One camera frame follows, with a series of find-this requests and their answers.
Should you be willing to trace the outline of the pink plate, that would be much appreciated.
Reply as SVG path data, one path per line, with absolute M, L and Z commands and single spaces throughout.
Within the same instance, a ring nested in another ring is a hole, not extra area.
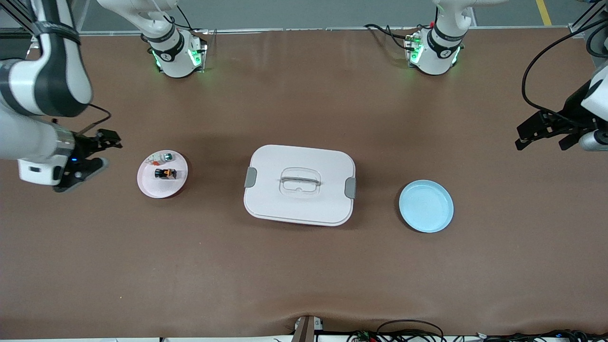
M 145 160 L 137 171 L 137 185 L 140 191 L 154 199 L 164 199 L 176 195 L 184 187 L 189 173 L 189 165 L 184 156 L 174 150 L 160 150 L 158 152 L 172 153 L 174 160 L 164 165 L 149 165 Z M 176 169 L 178 175 L 175 180 L 159 180 L 154 177 L 155 169 Z

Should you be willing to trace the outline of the brown wooden post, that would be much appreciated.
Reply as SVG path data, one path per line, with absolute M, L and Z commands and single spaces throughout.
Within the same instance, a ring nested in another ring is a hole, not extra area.
M 320 342 L 319 333 L 324 332 L 323 320 L 317 316 L 301 316 L 294 326 L 291 342 Z

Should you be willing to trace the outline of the light blue plate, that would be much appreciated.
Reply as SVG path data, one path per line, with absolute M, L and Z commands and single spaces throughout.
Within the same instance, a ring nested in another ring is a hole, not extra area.
M 444 230 L 454 217 L 454 202 L 441 184 L 417 180 L 406 185 L 398 198 L 401 217 L 417 232 Z

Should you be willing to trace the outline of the white lidded storage box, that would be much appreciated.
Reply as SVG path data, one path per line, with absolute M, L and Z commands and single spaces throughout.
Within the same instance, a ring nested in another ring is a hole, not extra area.
M 346 153 L 265 145 L 250 159 L 243 203 L 259 219 L 337 227 L 352 216 L 356 185 Z

